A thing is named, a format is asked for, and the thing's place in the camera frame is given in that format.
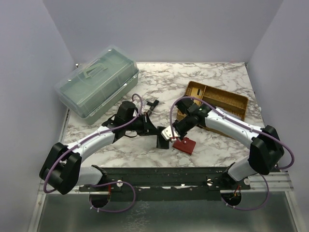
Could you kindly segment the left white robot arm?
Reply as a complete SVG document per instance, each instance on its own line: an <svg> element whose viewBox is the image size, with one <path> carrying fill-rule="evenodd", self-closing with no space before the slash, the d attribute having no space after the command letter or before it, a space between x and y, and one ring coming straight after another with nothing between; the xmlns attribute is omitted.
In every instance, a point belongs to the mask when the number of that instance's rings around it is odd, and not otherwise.
<svg viewBox="0 0 309 232"><path fill-rule="evenodd" d="M63 195L82 185L104 190L107 185L105 171L96 165L82 167L82 163L98 150L124 137L127 131L134 131L138 136L162 138L163 129L156 127L148 114L141 112L133 102L122 102L117 113L90 135L68 145L58 142L52 146L39 173L44 181L44 192L50 193L47 186Z"/></svg>

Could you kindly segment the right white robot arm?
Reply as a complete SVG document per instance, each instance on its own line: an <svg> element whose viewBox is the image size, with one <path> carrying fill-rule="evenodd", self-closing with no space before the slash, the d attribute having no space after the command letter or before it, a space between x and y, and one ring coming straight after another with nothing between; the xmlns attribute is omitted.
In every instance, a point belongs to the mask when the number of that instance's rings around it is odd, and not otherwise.
<svg viewBox="0 0 309 232"><path fill-rule="evenodd" d="M179 100L176 107L186 115L181 121L173 123L181 138L193 127L203 125L237 140L249 149L248 157L231 164L225 171L222 184L227 189L234 189L247 176L268 175L284 154L282 142L272 126L261 128L246 124L209 104L199 106L188 97Z"/></svg>

